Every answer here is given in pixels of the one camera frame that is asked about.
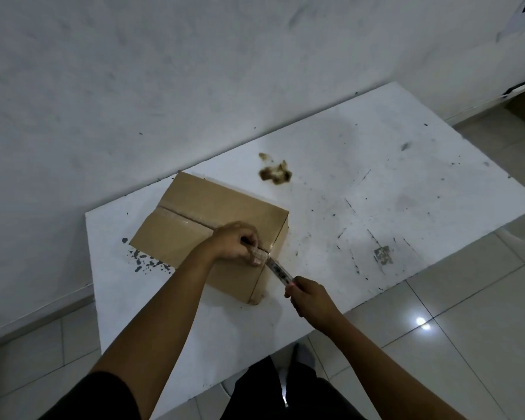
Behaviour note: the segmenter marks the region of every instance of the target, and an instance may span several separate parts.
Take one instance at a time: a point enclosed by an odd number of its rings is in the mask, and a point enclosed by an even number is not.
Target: black sleeve
[[[41,420],[113,418],[140,420],[136,400],[126,383],[111,373],[88,374]]]

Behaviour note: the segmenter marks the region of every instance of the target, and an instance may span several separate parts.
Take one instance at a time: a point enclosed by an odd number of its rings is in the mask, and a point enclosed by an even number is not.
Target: black pants
[[[363,419],[361,414],[315,370],[293,362],[286,381],[286,401],[270,357],[249,367],[236,382],[222,420],[245,418]]]

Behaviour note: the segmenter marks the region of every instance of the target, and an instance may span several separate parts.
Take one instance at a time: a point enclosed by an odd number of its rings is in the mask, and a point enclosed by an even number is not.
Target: tiled floor
[[[497,109],[457,129],[525,186],[523,122]],[[346,316],[467,418],[525,419],[525,216]],[[378,419],[329,339],[313,332],[302,340],[318,374]],[[91,368],[98,348],[94,304],[0,347],[0,419],[37,418]],[[274,354],[274,362],[285,366],[290,352]],[[218,419],[240,376],[162,418]]]

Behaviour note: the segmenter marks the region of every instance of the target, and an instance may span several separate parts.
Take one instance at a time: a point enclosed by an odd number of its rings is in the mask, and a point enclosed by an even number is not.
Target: person's left hand
[[[261,261],[252,256],[249,249],[241,244],[242,238],[254,247],[259,245],[257,229],[241,221],[216,228],[212,236],[201,243],[201,245],[203,250],[210,251],[216,259],[243,259],[254,267],[259,266]]]

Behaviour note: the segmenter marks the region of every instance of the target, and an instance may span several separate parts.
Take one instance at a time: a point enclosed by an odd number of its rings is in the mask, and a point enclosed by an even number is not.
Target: hand
[[[293,283],[286,286],[284,296],[292,298],[292,304],[300,317],[326,335],[344,320],[325,288],[318,282],[297,276]]]
[[[257,229],[240,221],[216,228],[212,236],[202,242],[200,246],[203,250],[208,250],[215,259],[243,259],[249,265],[259,266],[261,261],[252,256],[249,249],[241,244],[241,239],[246,240],[254,247],[259,246]]]

